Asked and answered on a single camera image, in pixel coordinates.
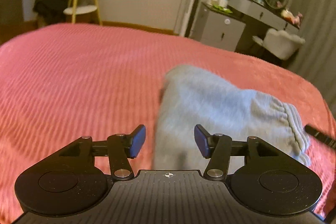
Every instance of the black bag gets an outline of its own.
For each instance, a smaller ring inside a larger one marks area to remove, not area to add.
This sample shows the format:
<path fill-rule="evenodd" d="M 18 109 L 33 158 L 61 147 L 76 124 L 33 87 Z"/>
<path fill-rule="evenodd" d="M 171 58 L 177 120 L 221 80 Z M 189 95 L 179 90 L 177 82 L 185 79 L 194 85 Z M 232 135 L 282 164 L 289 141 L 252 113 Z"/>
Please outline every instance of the black bag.
<path fill-rule="evenodd" d="M 68 7 L 68 0 L 35 0 L 33 11 L 42 15 L 45 22 L 55 24 L 65 22 L 63 11 Z"/>

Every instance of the ribbed pink bedspread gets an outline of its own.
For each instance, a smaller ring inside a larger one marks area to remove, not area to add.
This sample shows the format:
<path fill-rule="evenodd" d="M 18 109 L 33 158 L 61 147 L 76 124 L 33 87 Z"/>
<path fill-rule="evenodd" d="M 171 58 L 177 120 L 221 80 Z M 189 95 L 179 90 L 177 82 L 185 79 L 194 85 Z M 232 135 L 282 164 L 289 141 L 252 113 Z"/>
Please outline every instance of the ribbed pink bedspread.
<path fill-rule="evenodd" d="M 132 166 L 150 169 L 154 124 L 166 72 L 178 64 L 207 69 L 243 89 L 276 96 L 298 109 L 303 124 L 335 137 L 321 94 L 301 77 L 254 57 L 191 39 L 139 30 L 60 24 L 16 37 L 0 48 L 0 223 L 21 213 L 14 183 L 26 168 L 76 138 L 94 141 L 143 123 L 147 139 Z M 311 169 L 323 182 L 315 210 L 336 200 L 335 153 L 311 140 Z M 96 166 L 109 172 L 108 160 Z"/>

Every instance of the green item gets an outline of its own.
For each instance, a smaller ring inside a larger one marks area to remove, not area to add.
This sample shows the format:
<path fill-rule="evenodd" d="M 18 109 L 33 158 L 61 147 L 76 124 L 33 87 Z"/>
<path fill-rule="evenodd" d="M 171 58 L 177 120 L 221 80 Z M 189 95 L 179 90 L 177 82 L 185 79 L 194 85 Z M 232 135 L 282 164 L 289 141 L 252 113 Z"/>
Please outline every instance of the green item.
<path fill-rule="evenodd" d="M 227 14 L 232 14 L 233 11 L 231 11 L 230 9 L 228 8 L 223 8 L 221 6 L 218 6 L 218 5 L 213 5 L 214 8 L 216 8 L 217 10 L 221 11 L 221 12 L 224 12 L 224 13 L 227 13 Z"/>

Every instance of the gray curtain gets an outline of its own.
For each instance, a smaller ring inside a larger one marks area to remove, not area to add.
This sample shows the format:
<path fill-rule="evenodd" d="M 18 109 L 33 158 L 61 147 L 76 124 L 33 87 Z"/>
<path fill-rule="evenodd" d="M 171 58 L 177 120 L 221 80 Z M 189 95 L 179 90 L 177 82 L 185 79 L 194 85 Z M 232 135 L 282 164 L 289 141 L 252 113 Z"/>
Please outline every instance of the gray curtain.
<path fill-rule="evenodd" d="M 304 15 L 299 35 L 306 39 L 288 69 L 315 85 L 336 117 L 336 0 L 293 0 Z"/>

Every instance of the circular pad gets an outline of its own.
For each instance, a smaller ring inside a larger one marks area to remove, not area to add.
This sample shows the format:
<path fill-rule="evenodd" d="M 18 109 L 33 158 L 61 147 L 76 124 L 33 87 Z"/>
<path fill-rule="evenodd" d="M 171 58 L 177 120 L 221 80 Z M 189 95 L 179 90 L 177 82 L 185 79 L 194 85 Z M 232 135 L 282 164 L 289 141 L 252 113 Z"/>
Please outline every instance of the circular pad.
<path fill-rule="evenodd" d="M 74 188 L 77 183 L 78 179 L 76 175 L 65 170 L 51 171 L 44 174 L 39 180 L 41 188 L 52 193 L 70 190 Z"/>
<path fill-rule="evenodd" d="M 267 171 L 260 176 L 259 181 L 264 188 L 277 193 L 292 191 L 299 184 L 296 176 L 281 170 Z"/>
<path fill-rule="evenodd" d="M 288 164 L 283 157 L 260 157 L 232 175 L 231 189 L 254 211 L 288 216 L 312 210 L 321 196 L 322 183 L 295 160 Z"/>
<path fill-rule="evenodd" d="M 96 204 L 107 192 L 106 176 L 96 167 L 60 165 L 53 169 L 30 168 L 17 178 L 15 193 L 24 211 L 47 216 L 75 214 Z"/>

